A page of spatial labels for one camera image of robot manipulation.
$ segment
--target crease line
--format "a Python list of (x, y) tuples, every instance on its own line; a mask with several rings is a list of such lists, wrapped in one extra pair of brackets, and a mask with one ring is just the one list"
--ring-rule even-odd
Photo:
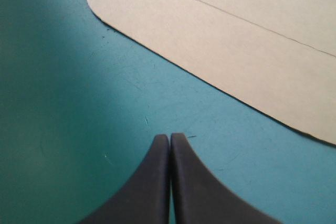
[(255, 26), (259, 27), (259, 28), (262, 28), (262, 29), (264, 29), (264, 30), (270, 31), (271, 33), (274, 33), (274, 34), (277, 34), (277, 35), (279, 35), (279, 36), (282, 36), (283, 38), (292, 40), (292, 41), (294, 41), (294, 42), (296, 42), (296, 43), (299, 43), (299, 44), (301, 44), (301, 45), (310, 47), (311, 49), (314, 49), (314, 50), (316, 50), (316, 51), (318, 51), (318, 52), (322, 52), (322, 53), (324, 53), (324, 54), (327, 54), (327, 55), (329, 55), (329, 56), (333, 56), (333, 57), (336, 58), (336, 55), (333, 55), (333, 54), (331, 54), (331, 53), (329, 53), (329, 52), (326, 52), (326, 51), (317, 49), (317, 48), (315, 48), (315, 47), (313, 47), (313, 46), (311, 46), (311, 45), (308, 45), (308, 44), (299, 42), (299, 41), (296, 40), (296, 39), (287, 37), (286, 35), (280, 34), (280, 33), (276, 32), (276, 31), (273, 31), (273, 30), (268, 29), (268, 28), (266, 28), (266, 27), (264, 27), (264, 26), (261, 26), (261, 25), (259, 25), (259, 24), (256, 24), (256, 23), (252, 22), (252, 21), (249, 21), (249, 20), (247, 20), (247, 19), (245, 19), (245, 18), (239, 17), (239, 16), (237, 16), (237, 15), (235, 15), (235, 14), (233, 14), (233, 13), (230, 13), (230, 12), (228, 12), (228, 11), (226, 11), (226, 10), (220, 9), (220, 8), (218, 8), (217, 6), (214, 6), (214, 5), (212, 5), (212, 4), (209, 4), (209, 3), (204, 2), (204, 1), (202, 1), (202, 0), (196, 0), (196, 1), (198, 1), (198, 2), (200, 2), (200, 3), (202, 3), (202, 4), (205, 4), (205, 5), (207, 5), (207, 6), (210, 6), (210, 7), (212, 7), (212, 8), (215, 8), (215, 9), (217, 9), (217, 10), (223, 12), (223, 13), (229, 14), (229, 15), (231, 15), (231, 16), (233, 16), (233, 17), (239, 18), (239, 19), (241, 19), (241, 20), (243, 20), (243, 21), (249, 22), (250, 24), (255, 25)]

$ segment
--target tan cardboard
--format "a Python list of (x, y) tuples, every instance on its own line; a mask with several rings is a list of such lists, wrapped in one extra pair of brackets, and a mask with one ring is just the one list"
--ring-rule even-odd
[(104, 22), (188, 72), (336, 144), (335, 56), (199, 0), (88, 3)]

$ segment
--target black object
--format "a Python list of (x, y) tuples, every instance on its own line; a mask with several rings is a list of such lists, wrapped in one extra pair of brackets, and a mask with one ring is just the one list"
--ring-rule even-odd
[(80, 224), (168, 224), (170, 176), (177, 224), (280, 224), (250, 206), (203, 165), (182, 133), (157, 135), (125, 185)]
[(168, 224), (169, 198), (169, 141), (157, 135), (132, 177), (80, 223)]
[(171, 166), (177, 224), (279, 224), (220, 183), (184, 134), (172, 134)]

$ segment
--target scratch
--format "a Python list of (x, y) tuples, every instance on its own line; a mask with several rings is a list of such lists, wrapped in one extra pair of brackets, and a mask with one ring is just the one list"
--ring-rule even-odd
[(104, 158), (105, 158), (105, 160), (107, 161), (107, 163), (109, 163), (111, 166), (113, 166), (112, 161), (109, 159), (109, 157), (107, 156), (106, 153), (104, 154)]
[(146, 120), (147, 125), (149, 126), (149, 122), (146, 116), (145, 116), (145, 120)]
[(41, 151), (42, 155), (45, 157), (46, 155), (44, 153), (44, 149), (43, 149), (43, 146), (42, 146), (42, 141), (40, 141), (39, 147), (40, 147), (40, 151)]
[(227, 162), (226, 165), (229, 165), (233, 160), (235, 160), (238, 156), (240, 155), (240, 153), (238, 153), (234, 158), (232, 158), (229, 162)]

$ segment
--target teal floor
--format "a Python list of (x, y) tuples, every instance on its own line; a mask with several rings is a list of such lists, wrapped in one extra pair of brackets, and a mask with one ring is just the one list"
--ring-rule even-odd
[(109, 28), (86, 0), (0, 0), (1, 224), (80, 220), (172, 132), (262, 211), (336, 223), (335, 147)]

